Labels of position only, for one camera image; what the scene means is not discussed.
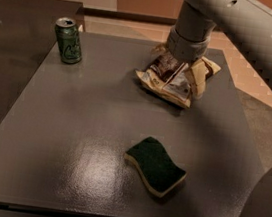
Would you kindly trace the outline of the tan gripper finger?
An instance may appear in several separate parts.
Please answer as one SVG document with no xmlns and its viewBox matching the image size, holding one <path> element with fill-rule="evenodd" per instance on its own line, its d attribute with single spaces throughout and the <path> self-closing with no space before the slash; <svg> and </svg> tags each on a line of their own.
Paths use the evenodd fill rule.
<svg viewBox="0 0 272 217">
<path fill-rule="evenodd" d="M 167 52 L 168 47 L 166 44 L 159 43 L 151 49 L 151 53 L 154 55 L 163 55 Z"/>
<path fill-rule="evenodd" d="M 204 94 L 206 88 L 206 76 L 209 74 L 210 70 L 202 59 L 195 61 L 185 72 L 185 76 L 191 85 L 190 89 L 192 91 L 192 95 L 195 99 L 199 99 Z"/>
</svg>

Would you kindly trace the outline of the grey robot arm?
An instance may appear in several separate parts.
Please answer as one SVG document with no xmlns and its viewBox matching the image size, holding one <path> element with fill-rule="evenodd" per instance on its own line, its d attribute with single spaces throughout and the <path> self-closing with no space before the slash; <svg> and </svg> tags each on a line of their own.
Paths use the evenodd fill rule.
<svg viewBox="0 0 272 217">
<path fill-rule="evenodd" d="M 216 26 L 272 90 L 272 9 L 257 0 L 183 0 L 165 47 L 177 60 L 203 56 Z M 255 185 L 240 217 L 272 217 L 272 168 Z"/>
</svg>

